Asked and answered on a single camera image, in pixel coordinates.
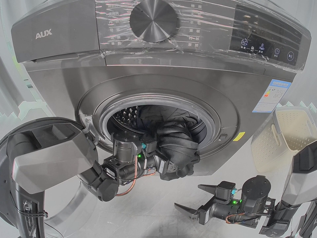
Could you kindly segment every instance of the sticker label on motor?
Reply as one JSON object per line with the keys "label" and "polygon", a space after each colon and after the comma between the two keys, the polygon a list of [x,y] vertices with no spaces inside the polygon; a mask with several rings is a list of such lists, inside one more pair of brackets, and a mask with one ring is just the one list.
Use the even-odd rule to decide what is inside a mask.
{"label": "sticker label on motor", "polygon": [[271,113],[283,98],[291,82],[272,79],[252,113]]}
{"label": "sticker label on motor", "polygon": [[163,173],[164,165],[165,165],[165,161],[162,161],[162,160],[161,160],[161,164],[160,164],[160,166],[159,166],[159,171],[158,171],[158,172],[161,173],[161,174]]}
{"label": "sticker label on motor", "polygon": [[208,220],[209,220],[209,210],[210,209],[208,209],[208,211],[206,212],[206,217],[205,217],[205,224],[208,222]]}

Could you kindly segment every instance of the plastic basket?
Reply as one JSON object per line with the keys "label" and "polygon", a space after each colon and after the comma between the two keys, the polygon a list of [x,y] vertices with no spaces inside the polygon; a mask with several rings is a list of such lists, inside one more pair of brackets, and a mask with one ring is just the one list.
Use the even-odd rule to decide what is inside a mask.
{"label": "plastic basket", "polygon": [[305,107],[280,107],[273,112],[251,150],[256,169],[269,172],[290,164],[292,157],[317,140],[315,121]]}

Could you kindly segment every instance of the black cable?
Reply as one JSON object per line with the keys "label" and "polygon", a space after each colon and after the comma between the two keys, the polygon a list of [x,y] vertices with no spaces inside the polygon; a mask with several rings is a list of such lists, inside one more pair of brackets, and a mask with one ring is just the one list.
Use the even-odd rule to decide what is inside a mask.
{"label": "black cable", "polygon": [[55,231],[57,231],[60,235],[61,235],[61,238],[64,238],[64,236],[61,234],[60,231],[58,231],[56,228],[52,227],[51,225],[45,223],[46,225],[48,225],[49,227],[53,228]]}
{"label": "black cable", "polygon": [[18,209],[16,203],[14,202],[14,199],[13,199],[13,196],[10,192],[10,197],[11,197],[11,201],[12,201],[12,204],[15,208],[15,210],[21,214],[21,215],[24,215],[24,216],[29,216],[29,217],[34,217],[34,218],[41,218],[41,217],[45,217],[45,218],[48,218],[49,217],[49,214],[47,212],[42,212],[42,213],[28,213],[28,212],[23,212],[21,210]]}
{"label": "black cable", "polygon": [[[307,201],[307,202],[305,202],[305,203],[313,202],[313,201],[317,201],[317,199],[313,199],[313,200]],[[292,210],[292,209],[299,208],[302,204],[296,204],[296,205],[293,205],[293,206],[291,206],[291,207],[288,207],[288,206],[286,206],[286,205],[284,204],[284,201],[282,201],[282,205],[283,205],[285,208],[280,209],[280,210],[276,210],[275,208],[276,208],[277,205],[275,205],[275,207],[273,208],[273,210],[274,210],[275,212],[280,212],[280,211],[283,211],[284,209]]]}

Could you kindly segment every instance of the metal bracket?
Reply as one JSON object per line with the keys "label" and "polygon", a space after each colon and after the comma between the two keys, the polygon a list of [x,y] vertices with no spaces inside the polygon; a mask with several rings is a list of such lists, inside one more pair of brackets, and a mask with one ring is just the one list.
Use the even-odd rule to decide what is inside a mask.
{"label": "metal bracket", "polygon": [[94,136],[93,144],[97,145],[99,142],[100,136],[93,125],[93,118],[85,117],[85,123],[86,123],[86,127],[85,129],[82,130],[82,132],[84,134],[91,132],[91,134]]}
{"label": "metal bracket", "polygon": [[267,198],[264,209],[262,212],[257,213],[256,215],[259,216],[271,216],[273,210],[274,210],[274,206],[275,206],[275,198]]}

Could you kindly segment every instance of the front-loading washing machine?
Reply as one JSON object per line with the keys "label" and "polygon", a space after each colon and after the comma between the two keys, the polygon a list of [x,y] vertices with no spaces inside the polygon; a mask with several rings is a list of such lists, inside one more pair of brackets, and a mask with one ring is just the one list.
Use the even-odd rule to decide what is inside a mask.
{"label": "front-loading washing machine", "polygon": [[18,62],[58,117],[112,153],[141,110],[194,118],[194,175],[211,175],[304,69],[310,32],[268,0],[48,0],[11,30]]}

